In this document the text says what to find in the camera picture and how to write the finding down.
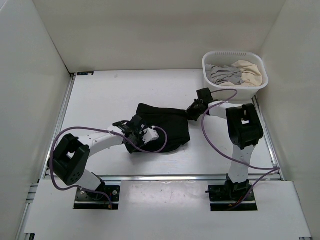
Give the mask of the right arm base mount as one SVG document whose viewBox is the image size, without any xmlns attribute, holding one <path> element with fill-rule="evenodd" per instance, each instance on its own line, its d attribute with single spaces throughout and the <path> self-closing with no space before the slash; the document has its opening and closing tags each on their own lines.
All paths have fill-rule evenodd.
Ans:
<svg viewBox="0 0 320 240">
<path fill-rule="evenodd" d="M 233 183 L 227 179 L 223 185 L 209 185 L 206 193 L 209 195 L 211 212 L 258 210 L 255 194 L 248 179 L 240 183 Z"/>
</svg>

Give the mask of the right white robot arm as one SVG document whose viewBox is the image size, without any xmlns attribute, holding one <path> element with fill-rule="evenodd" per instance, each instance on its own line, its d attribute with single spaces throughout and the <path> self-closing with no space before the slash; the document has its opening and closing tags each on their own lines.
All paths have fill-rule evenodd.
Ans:
<svg viewBox="0 0 320 240">
<path fill-rule="evenodd" d="M 230 169 L 223 185 L 212 185 L 208 193 L 214 201 L 243 200 L 250 192 L 249 168 L 253 151 L 264 131 L 257 110 L 252 103 L 232 104 L 215 101 L 209 88 L 196 91 L 197 99 L 186 110 L 191 120 L 201 118 L 202 133 L 207 142 L 213 146 L 205 132 L 205 117 L 214 116 L 227 121 L 228 135 L 233 144 L 232 157 L 218 152 L 231 160 Z"/>
</svg>

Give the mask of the black trousers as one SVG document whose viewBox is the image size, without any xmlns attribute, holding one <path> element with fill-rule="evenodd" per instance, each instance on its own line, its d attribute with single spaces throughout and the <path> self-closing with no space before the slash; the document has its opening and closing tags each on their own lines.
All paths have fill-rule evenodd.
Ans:
<svg viewBox="0 0 320 240">
<path fill-rule="evenodd" d="M 188 116 L 184 110 L 159 108 L 140 103 L 136 109 L 147 127 L 156 126 L 159 138 L 139 147 L 147 152 L 169 153 L 188 143 L 190 138 Z"/>
</svg>

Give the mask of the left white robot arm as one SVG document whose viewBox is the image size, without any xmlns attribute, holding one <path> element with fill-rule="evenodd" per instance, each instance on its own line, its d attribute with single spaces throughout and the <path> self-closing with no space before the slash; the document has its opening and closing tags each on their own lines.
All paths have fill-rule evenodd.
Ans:
<svg viewBox="0 0 320 240">
<path fill-rule="evenodd" d="M 135 115 L 130 121 L 118 121 L 106 129 L 85 127 L 90 134 L 75 136 L 67 128 L 54 140 L 48 168 L 56 189 L 81 189 L 93 199 L 100 200 L 105 194 L 105 183 L 86 169 L 88 160 L 112 147 L 127 145 L 132 153 L 141 150 L 159 135 L 144 120 Z"/>
</svg>

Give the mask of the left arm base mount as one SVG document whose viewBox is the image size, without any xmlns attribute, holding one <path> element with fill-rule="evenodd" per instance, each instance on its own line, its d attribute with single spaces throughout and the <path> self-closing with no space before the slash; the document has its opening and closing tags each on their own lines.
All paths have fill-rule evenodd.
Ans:
<svg viewBox="0 0 320 240">
<path fill-rule="evenodd" d="M 74 209 L 79 210 L 118 210 L 120 185 L 107 184 L 101 178 L 89 172 L 76 183 Z"/>
</svg>

